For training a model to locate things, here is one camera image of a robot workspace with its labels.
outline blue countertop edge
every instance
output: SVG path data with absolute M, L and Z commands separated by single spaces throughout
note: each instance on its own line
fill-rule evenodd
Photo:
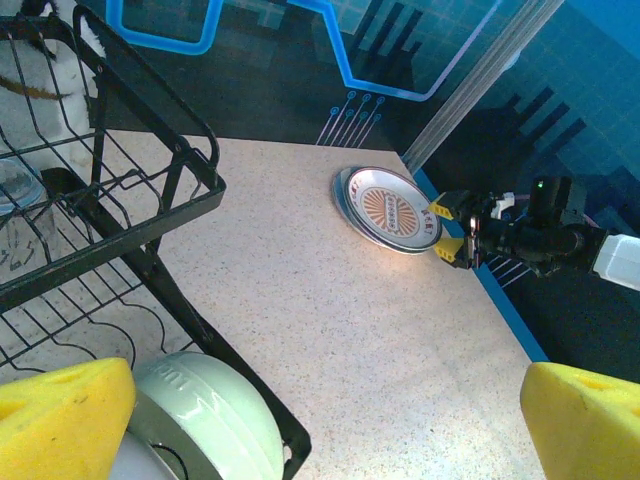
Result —
M 422 170 L 418 170 L 413 178 L 420 190 L 422 190 L 430 200 L 438 196 L 438 191 Z M 453 237 L 461 237 L 464 234 L 462 227 L 456 222 L 443 220 L 443 226 Z M 511 303 L 511 300 L 509 300 L 495 277 L 491 274 L 491 271 L 489 271 L 489 268 L 483 265 L 479 269 L 474 270 L 474 272 L 531 361 L 548 362 L 549 358 L 545 355 L 526 323 L 524 323 L 524 320 L 522 320 L 522 317 Z

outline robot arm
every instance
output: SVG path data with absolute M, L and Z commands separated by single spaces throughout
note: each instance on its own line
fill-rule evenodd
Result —
M 586 192 L 567 177 L 540 177 L 531 190 L 526 215 L 501 219 L 513 194 L 496 196 L 467 190 L 445 192 L 430 209 L 462 225 L 464 238 L 443 238 L 440 258 L 457 268 L 477 268 L 487 254 L 518 260 L 538 276 L 573 268 L 640 290 L 640 239 L 611 235 L 584 220 Z

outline decorative plate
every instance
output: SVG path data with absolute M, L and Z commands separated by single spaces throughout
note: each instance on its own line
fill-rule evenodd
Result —
M 442 234 L 429 200 L 412 183 L 382 168 L 362 168 L 346 185 L 347 205 L 359 223 L 384 243 L 409 250 L 426 250 Z
M 361 167 L 345 168 L 338 175 L 336 175 L 335 179 L 333 180 L 333 185 L 331 187 L 331 193 L 332 193 L 332 196 L 333 196 L 333 201 L 335 202 L 336 207 L 337 207 L 338 211 L 340 212 L 340 214 L 342 215 L 342 217 L 345 219 L 345 221 L 349 225 L 351 225 L 353 227 L 353 229 L 356 232 L 358 232 L 364 238 L 366 238 L 370 242 L 375 243 L 376 245 L 378 245 L 380 247 L 388 248 L 389 250 L 393 250 L 394 252 L 406 253 L 406 254 L 411 254 L 411 255 L 415 255 L 417 253 L 422 253 L 422 252 L 419 252 L 419 251 L 404 250 L 402 248 L 398 248 L 398 247 L 395 247 L 393 245 L 385 244 L 382 241 L 380 241 L 377 238 L 375 238 L 367 230 L 364 230 L 360 226 L 359 222 L 356 221 L 356 219 L 354 218 L 353 214 L 351 213 L 351 210 L 349 210 L 349 207 L 347 206 L 347 199 L 346 199 L 346 195 L 345 195 L 345 185 L 347 184 L 347 181 L 349 180 L 349 177 L 351 176 L 351 174 L 356 172 L 357 170 L 360 170 L 360 168 Z

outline countertop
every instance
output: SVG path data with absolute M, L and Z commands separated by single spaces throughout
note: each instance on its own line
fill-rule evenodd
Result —
M 530 362 L 475 275 L 373 245 L 333 205 L 342 168 L 407 175 L 400 158 L 220 148 L 222 205 L 161 253 L 309 431 L 296 479 L 543 479 L 519 408 Z

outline black dish rack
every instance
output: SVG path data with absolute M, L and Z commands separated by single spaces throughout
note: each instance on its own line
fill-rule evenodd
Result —
M 106 59 L 81 40 L 81 18 L 100 38 Z M 41 240 L 33 248 L 42 248 L 48 260 L 47 265 L 16 279 L 0 279 L 0 383 L 106 356 L 125 357 L 134 368 L 162 354 L 201 351 L 233 367 L 261 393 L 287 451 L 284 479 L 291 479 L 311 451 L 308 433 L 184 297 L 158 254 L 162 235 L 220 204 L 226 185 L 216 170 L 216 138 L 155 70 L 91 10 L 77 7 L 73 23 L 71 28 L 54 16 L 0 17 L 0 42 L 10 43 L 18 71 L 16 42 L 29 41 L 44 50 L 45 40 L 55 39 L 71 48 L 95 74 L 93 91 L 97 92 L 90 98 L 90 79 L 83 75 L 92 133 L 74 132 L 55 143 L 41 136 L 41 145 L 20 149 L 10 145 L 2 130 L 7 119 L 0 115 L 0 138 L 10 149 L 0 151 L 0 159 L 17 157 L 27 166 L 23 155 L 57 151 L 69 142 L 81 142 L 93 156 L 89 185 L 70 168 L 45 170 L 41 182 L 47 199 L 0 217 L 0 236 L 11 218 L 25 219 Z M 53 75 L 55 58 L 45 58 Z M 28 99 L 26 88 L 24 94 Z M 152 158 L 134 159 L 127 152 L 126 135 L 106 129 L 109 105 L 116 102 L 127 107 L 140 130 L 150 132 L 146 135 Z M 153 102 L 162 102 L 163 111 L 169 105 L 173 114 L 159 116 Z M 37 129 L 30 103 L 29 110 Z M 208 140 L 210 152 L 193 148 L 176 133 L 172 121 L 177 120 L 190 121 Z M 127 207 L 132 202 L 135 209 Z M 33 221 L 49 211 L 54 212 L 58 232 L 57 258 L 51 256 Z

